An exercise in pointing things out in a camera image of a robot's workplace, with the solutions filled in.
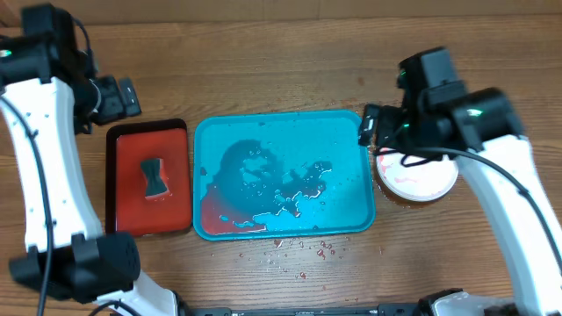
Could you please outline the white plate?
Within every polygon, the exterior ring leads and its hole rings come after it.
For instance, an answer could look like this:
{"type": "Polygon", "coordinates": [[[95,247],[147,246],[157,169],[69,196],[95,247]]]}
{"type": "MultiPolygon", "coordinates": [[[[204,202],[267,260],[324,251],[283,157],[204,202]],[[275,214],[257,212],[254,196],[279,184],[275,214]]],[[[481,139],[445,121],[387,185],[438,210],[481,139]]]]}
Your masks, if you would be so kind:
{"type": "Polygon", "coordinates": [[[410,202],[432,202],[446,195],[458,179],[457,164],[444,157],[441,161],[404,167],[404,154],[383,147],[376,158],[382,184],[394,195],[410,202]]]}

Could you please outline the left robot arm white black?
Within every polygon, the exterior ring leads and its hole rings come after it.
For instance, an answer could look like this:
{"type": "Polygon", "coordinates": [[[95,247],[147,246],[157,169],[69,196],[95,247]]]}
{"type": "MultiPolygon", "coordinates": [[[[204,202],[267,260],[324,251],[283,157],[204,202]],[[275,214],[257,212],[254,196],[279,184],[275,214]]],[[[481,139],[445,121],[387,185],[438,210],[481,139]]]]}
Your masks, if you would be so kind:
{"type": "Polygon", "coordinates": [[[174,291],[142,269],[129,233],[104,233],[90,202],[76,146],[76,119],[91,120],[101,90],[83,73],[83,54],[51,35],[1,43],[1,110],[25,201],[24,257],[12,278],[48,298],[122,315],[183,315],[174,291]]]}

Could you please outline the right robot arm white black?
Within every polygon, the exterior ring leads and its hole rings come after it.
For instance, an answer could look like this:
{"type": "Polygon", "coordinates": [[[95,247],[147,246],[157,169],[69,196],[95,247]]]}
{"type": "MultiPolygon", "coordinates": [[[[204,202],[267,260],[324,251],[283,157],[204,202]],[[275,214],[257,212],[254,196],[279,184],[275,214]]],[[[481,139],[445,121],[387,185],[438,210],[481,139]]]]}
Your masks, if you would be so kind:
{"type": "Polygon", "coordinates": [[[494,231],[513,298],[448,290],[423,298],[425,315],[559,315],[561,225],[544,191],[530,140],[496,88],[407,91],[400,108],[367,104],[358,142],[374,155],[402,154],[404,168],[456,164],[494,231]]]}

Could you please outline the red sponge with dark back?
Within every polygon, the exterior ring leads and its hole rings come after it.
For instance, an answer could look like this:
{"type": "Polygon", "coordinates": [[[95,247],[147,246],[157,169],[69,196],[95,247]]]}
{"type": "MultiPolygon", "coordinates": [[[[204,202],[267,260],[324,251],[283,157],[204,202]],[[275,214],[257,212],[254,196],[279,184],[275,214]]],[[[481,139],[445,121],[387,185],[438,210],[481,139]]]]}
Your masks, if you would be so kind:
{"type": "Polygon", "coordinates": [[[148,159],[140,163],[140,168],[146,181],[145,199],[153,200],[169,193],[165,182],[163,160],[161,158],[148,159]]]}

